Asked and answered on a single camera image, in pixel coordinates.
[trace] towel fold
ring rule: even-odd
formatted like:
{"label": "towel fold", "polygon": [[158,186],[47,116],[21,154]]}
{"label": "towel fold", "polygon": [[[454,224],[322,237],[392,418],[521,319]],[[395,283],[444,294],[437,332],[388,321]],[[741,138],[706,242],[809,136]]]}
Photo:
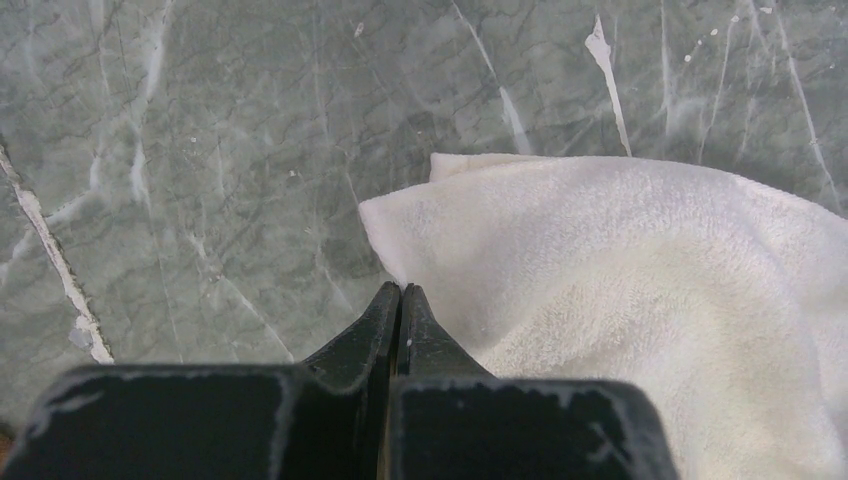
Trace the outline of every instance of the towel fold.
{"label": "towel fold", "polygon": [[682,478],[848,478],[848,221],[674,162],[431,164],[360,215],[489,371],[641,387]]}

